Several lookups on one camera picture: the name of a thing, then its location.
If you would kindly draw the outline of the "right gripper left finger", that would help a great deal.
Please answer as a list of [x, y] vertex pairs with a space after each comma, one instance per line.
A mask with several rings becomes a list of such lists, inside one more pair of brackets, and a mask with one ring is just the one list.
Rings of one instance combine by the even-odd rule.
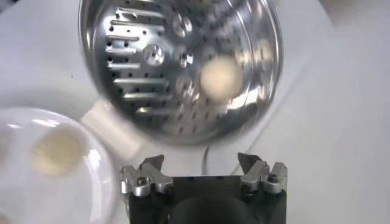
[[139, 166], [124, 166], [119, 171], [119, 187], [123, 195], [146, 197], [152, 191], [171, 195], [174, 192], [173, 177], [161, 173], [163, 155], [146, 158]]

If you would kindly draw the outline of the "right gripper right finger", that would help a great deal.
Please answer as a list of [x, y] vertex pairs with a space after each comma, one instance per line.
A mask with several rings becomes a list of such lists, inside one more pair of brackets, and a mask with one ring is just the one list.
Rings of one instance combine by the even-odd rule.
[[253, 193], [262, 187], [270, 194], [279, 194], [287, 190], [288, 168], [276, 162], [270, 169], [266, 161], [257, 155], [238, 153], [238, 161], [243, 171], [240, 185], [245, 193]]

